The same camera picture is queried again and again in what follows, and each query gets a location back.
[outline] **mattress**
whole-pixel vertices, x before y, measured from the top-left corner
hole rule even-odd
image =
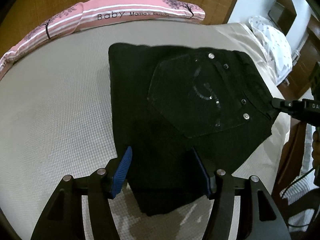
[[[274,97],[261,45],[241,24],[194,25],[137,21],[109,25],[57,39],[27,55],[0,82],[0,206],[23,240],[65,174],[90,175],[116,157],[112,134],[108,48],[115,42],[184,45],[244,51],[255,62]],[[259,176],[272,191],[290,118],[280,113],[265,140],[233,175]],[[130,186],[110,208],[121,239],[201,239],[213,201],[206,197],[165,215],[141,213]],[[239,216],[235,198],[229,239]],[[83,197],[86,239],[93,239]]]

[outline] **blue gripper pad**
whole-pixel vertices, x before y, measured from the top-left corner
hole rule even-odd
[[[127,172],[129,170],[131,160],[132,160],[132,149],[129,146],[125,151],[122,157],[122,160],[120,161],[119,166],[112,178],[112,188],[110,193],[113,198],[115,198],[116,195],[121,192],[121,188],[124,183],[125,177],[127,176]]]

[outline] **black cable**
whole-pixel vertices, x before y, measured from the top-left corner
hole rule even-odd
[[[283,196],[284,194],[288,191],[288,189],[290,187],[292,187],[294,184],[296,184],[297,182],[299,182],[300,180],[302,180],[303,178],[305,178],[306,176],[308,176],[315,168],[312,168],[310,171],[308,171],[307,173],[303,174],[299,179],[295,180],[294,182],[292,182],[285,190],[284,192],[282,193],[281,195],[281,198],[283,199]],[[303,226],[294,226],[294,225],[291,225],[289,223],[286,223],[287,226],[289,227],[293,227],[293,228],[303,228],[303,227],[306,227],[308,225],[310,225],[312,222],[310,222],[309,224],[306,224],[306,225],[303,225]]]

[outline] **brown floor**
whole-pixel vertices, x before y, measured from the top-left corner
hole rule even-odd
[[[281,94],[283,95],[284,99],[286,100],[298,100],[298,96],[295,95],[295,93],[293,93],[291,91],[291,89],[287,86],[287,84],[285,83],[281,83],[280,85],[278,85],[278,89],[280,90]]]

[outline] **tree print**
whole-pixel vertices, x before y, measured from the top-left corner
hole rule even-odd
[[[190,19],[194,16],[192,10],[195,10],[195,9],[199,10],[200,9],[199,6],[197,6],[195,4],[181,2],[178,0],[162,0],[162,1],[165,2],[167,5],[169,5],[172,9],[186,8],[192,14]]]
[[[76,4],[74,6],[71,6],[70,8],[68,9],[65,9],[64,11],[56,14],[55,16],[51,17],[50,19],[44,21],[43,23],[41,23],[38,27],[36,27],[35,29],[33,29],[31,32],[29,32],[25,37],[24,37],[24,40],[28,40],[30,39],[37,31],[39,31],[40,29],[42,29],[43,27],[45,27],[45,32],[48,36],[48,39],[50,40],[51,37],[49,35],[49,31],[48,31],[48,26],[51,22],[53,22],[55,19],[57,18],[62,18],[63,16],[68,16],[69,13],[73,12],[76,10],[75,8]]]

